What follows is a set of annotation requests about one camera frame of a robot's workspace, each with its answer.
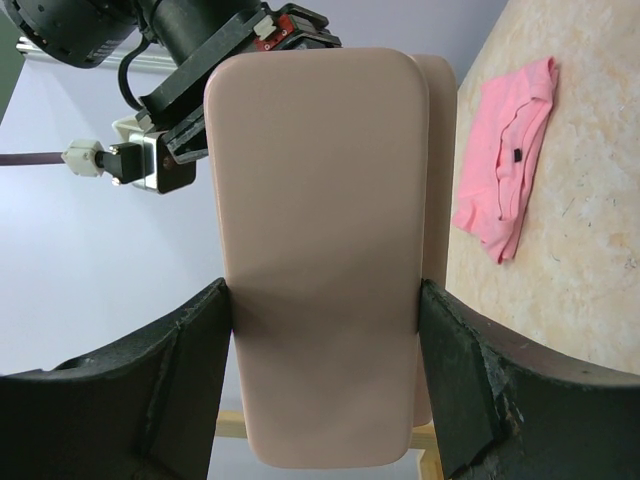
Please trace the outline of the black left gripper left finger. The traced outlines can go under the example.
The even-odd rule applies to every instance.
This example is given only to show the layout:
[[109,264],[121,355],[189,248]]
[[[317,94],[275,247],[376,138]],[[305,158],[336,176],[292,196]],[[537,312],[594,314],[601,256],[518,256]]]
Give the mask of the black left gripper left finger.
[[173,312],[51,370],[1,380],[5,479],[203,479],[232,330],[216,280]]

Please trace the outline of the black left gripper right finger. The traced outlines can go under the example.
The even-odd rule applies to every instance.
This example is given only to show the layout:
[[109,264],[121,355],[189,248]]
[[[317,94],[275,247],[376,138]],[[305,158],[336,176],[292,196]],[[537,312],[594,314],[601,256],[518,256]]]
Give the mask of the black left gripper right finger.
[[545,347],[430,280],[419,336],[445,478],[638,478],[637,375]]

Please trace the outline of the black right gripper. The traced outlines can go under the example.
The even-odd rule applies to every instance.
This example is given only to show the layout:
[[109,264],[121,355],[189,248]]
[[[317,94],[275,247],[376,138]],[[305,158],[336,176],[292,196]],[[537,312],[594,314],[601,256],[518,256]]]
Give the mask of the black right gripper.
[[146,133],[159,133],[173,161],[207,155],[204,90],[214,69],[239,54],[340,48],[329,20],[294,3],[263,1],[142,1],[144,36],[169,53],[176,69],[136,115]]

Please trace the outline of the pink glasses case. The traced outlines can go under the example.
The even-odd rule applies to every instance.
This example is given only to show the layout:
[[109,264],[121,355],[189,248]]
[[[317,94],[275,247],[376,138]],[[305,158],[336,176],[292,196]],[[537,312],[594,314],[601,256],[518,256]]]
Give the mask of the pink glasses case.
[[429,415],[421,281],[446,276],[457,81],[386,48],[249,53],[204,95],[244,415]]

